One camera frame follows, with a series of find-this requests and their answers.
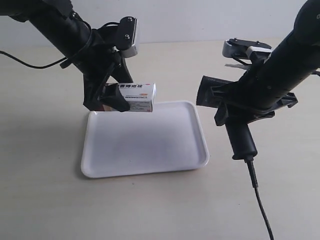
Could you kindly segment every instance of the white table surface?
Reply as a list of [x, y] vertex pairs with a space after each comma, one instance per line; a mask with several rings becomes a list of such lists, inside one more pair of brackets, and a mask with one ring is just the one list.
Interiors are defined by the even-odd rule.
[[[276, 46], [279, 39], [265, 42]], [[128, 60], [156, 101], [196, 102], [203, 75], [236, 81], [222, 41], [143, 44]], [[8, 49], [33, 64], [53, 47]], [[91, 180], [80, 172], [88, 111], [82, 74], [26, 68], [0, 56], [0, 239], [267, 240], [247, 166], [232, 160], [216, 110], [198, 107], [210, 151], [205, 168]], [[299, 104], [251, 124], [259, 190], [276, 240], [320, 237], [320, 78], [295, 89]]]

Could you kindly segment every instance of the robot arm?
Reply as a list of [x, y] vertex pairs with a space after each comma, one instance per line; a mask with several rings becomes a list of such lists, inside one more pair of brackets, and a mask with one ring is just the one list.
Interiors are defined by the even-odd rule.
[[74, 64], [83, 73], [83, 105], [89, 110], [103, 111], [103, 104], [121, 112], [130, 109], [118, 89], [104, 95], [102, 88], [110, 76], [119, 83], [133, 82], [125, 58], [138, 53], [136, 18], [92, 29], [70, 0], [2, 0], [0, 16], [30, 21], [66, 57], [63, 69]]

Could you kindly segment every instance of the white tray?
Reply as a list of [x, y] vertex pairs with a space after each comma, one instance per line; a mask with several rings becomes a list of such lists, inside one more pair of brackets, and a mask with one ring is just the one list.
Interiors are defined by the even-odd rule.
[[209, 152], [196, 107], [154, 104], [153, 112], [91, 112], [81, 170], [89, 178], [193, 170]]

